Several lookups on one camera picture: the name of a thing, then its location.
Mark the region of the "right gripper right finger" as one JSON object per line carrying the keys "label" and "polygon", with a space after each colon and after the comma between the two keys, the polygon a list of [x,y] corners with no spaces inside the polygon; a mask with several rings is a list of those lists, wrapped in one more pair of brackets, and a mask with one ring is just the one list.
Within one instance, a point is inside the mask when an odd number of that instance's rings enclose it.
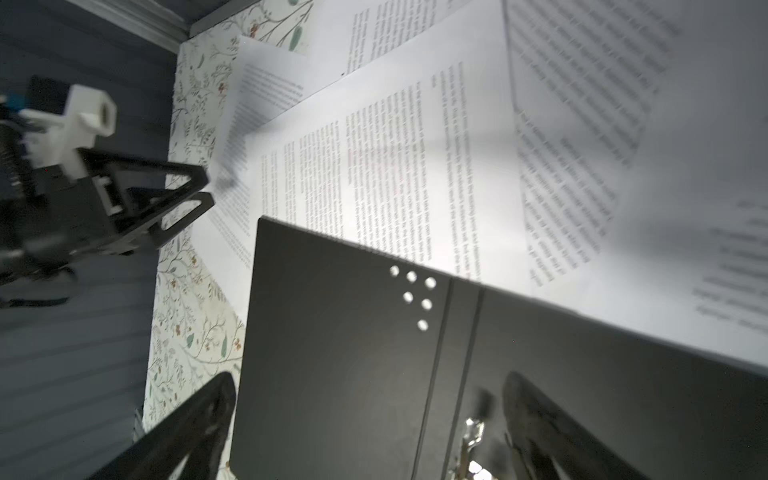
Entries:
{"label": "right gripper right finger", "polygon": [[518,372],[507,375],[503,412],[519,479],[644,479],[542,390]]}

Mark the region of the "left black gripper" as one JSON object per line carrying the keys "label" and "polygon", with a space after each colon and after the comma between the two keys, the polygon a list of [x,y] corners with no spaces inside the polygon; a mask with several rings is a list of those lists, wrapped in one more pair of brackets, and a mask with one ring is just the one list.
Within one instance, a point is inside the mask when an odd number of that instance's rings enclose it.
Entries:
{"label": "left black gripper", "polygon": [[[215,204],[204,191],[209,179],[202,166],[79,148],[89,176],[73,181],[58,166],[24,166],[11,134],[1,124],[4,284],[55,276],[89,255],[129,255],[144,235],[160,248]],[[197,205],[163,226],[186,202]],[[120,233],[118,215],[128,216]]]}

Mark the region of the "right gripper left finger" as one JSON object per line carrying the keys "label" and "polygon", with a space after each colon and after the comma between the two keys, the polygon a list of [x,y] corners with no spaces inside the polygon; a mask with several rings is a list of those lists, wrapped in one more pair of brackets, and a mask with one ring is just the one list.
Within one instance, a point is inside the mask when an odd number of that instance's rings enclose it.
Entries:
{"label": "right gripper left finger", "polygon": [[215,479],[236,406],[236,387],[221,372],[149,433],[91,475],[93,479]]}

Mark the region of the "grey folder with black inside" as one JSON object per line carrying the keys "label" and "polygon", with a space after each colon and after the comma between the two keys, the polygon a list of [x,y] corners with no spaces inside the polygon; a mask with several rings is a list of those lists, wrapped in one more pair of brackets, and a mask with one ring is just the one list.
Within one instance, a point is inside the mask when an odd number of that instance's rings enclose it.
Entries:
{"label": "grey folder with black inside", "polygon": [[519,479],[518,372],[646,477],[763,479],[767,371],[261,218],[239,479]]}

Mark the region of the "printed sheet near left arm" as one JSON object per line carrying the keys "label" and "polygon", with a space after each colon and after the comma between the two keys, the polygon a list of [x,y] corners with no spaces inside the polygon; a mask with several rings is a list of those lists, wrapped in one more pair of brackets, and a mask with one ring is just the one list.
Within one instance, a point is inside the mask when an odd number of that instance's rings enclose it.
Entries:
{"label": "printed sheet near left arm", "polygon": [[238,39],[209,161],[213,192],[231,190],[245,180],[246,137],[303,99],[307,67],[304,55],[250,37]]}

